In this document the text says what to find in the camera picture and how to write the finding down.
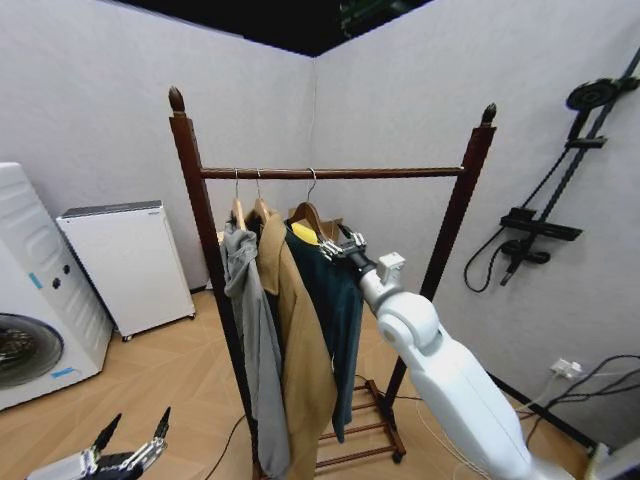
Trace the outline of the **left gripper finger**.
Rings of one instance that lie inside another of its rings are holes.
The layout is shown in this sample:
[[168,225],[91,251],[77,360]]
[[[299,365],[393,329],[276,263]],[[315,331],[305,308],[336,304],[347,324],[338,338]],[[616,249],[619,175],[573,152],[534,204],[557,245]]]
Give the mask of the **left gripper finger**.
[[121,417],[122,414],[118,413],[116,417],[104,429],[100,431],[94,443],[89,448],[81,452],[80,463],[82,473],[97,472],[102,450],[109,443],[121,420]]
[[171,407],[167,407],[156,427],[152,439],[144,443],[123,462],[124,469],[135,469],[136,467],[149,469],[162,455],[167,448],[166,435],[169,430],[170,413]]

